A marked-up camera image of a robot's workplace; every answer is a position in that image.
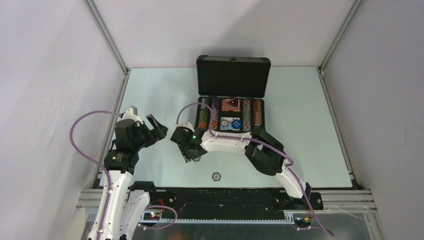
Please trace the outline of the poker chip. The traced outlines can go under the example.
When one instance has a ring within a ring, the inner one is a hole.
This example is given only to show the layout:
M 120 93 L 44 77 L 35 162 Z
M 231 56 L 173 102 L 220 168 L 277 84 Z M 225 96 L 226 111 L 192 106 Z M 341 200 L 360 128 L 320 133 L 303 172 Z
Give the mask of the poker chip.
M 224 128 L 224 127 L 228 126 L 228 124 L 229 124 L 228 121 L 224 119 L 220 122 L 220 127 Z
M 218 182 L 218 181 L 220 181 L 220 180 L 221 180 L 222 176 L 221 176 L 221 174 L 220 174 L 219 172 L 214 172 L 214 173 L 212 174 L 211 178 L 212 178 L 212 180 L 213 180 L 214 182 Z

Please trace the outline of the poker chip front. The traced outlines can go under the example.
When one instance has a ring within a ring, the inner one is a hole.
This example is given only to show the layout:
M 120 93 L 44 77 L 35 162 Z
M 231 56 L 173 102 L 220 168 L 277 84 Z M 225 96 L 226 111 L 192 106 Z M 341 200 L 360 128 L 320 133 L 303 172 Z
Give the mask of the poker chip front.
M 220 174 L 219 172 L 214 172 L 214 173 L 212 174 L 211 178 L 212 178 L 212 180 L 213 180 L 214 182 L 218 182 L 218 181 L 220 181 L 220 180 L 221 180 L 222 176 L 221 176 L 221 174 Z

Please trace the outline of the blue round button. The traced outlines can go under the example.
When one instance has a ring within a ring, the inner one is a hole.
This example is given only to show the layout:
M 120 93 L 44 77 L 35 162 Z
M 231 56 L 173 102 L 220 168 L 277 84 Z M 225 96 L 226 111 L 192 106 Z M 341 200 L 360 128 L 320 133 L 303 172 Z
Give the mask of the blue round button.
M 231 121 L 231 128 L 234 131 L 239 131 L 242 128 L 242 122 L 241 122 L 241 120 L 239 118 L 233 119 Z

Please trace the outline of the red playing card box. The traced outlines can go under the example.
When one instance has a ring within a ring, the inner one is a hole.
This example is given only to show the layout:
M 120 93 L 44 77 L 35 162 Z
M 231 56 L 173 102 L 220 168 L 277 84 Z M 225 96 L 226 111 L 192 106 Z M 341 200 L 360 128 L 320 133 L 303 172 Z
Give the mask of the red playing card box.
M 240 112 L 241 100 L 239 98 L 227 98 L 221 101 L 221 110 L 223 112 Z

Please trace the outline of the triangular dealer button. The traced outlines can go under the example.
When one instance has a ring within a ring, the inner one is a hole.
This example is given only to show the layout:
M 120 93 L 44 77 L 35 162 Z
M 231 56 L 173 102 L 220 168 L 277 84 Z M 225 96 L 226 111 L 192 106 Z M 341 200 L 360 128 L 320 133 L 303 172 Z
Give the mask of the triangular dealer button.
M 240 107 L 241 107 L 241 101 L 240 101 L 240 98 L 238 96 L 237 97 L 234 97 L 234 98 L 231 98 L 231 99 L 228 99 L 227 100 L 227 103 L 232 108 L 235 108 L 235 109 L 240 109 Z

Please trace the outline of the black poker set case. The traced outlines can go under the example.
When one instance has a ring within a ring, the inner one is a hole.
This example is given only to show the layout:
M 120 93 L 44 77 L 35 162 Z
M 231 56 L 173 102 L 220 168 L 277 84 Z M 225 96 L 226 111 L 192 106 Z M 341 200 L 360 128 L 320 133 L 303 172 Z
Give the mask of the black poker set case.
M 271 60 L 267 57 L 200 55 L 196 59 L 198 102 L 195 128 L 227 133 L 265 129 L 265 101 Z M 240 111 L 222 111 L 223 99 L 240 98 Z M 240 118 L 241 130 L 220 130 L 221 117 Z

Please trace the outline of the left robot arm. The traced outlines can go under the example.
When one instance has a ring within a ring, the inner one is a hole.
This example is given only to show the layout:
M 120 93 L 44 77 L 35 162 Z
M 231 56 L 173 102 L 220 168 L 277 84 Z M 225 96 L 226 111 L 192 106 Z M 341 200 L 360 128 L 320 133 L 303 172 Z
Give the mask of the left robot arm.
M 153 208 L 158 194 L 148 188 L 151 181 L 135 183 L 129 190 L 139 151 L 164 139 L 168 128 L 149 114 L 149 129 L 143 120 L 133 113 L 121 114 L 114 127 L 115 139 L 104 158 L 105 186 L 89 240 L 130 240 L 145 208 Z

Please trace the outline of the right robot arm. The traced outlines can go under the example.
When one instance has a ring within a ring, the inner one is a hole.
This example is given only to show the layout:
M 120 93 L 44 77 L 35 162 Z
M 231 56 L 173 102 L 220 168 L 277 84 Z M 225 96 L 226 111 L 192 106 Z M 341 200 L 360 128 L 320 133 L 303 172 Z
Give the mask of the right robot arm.
M 234 133 L 179 124 L 170 139 L 188 162 L 210 152 L 244 155 L 258 172 L 278 180 L 295 208 L 304 209 L 311 202 L 311 186 L 293 169 L 294 160 L 285 153 L 284 145 L 261 127 Z

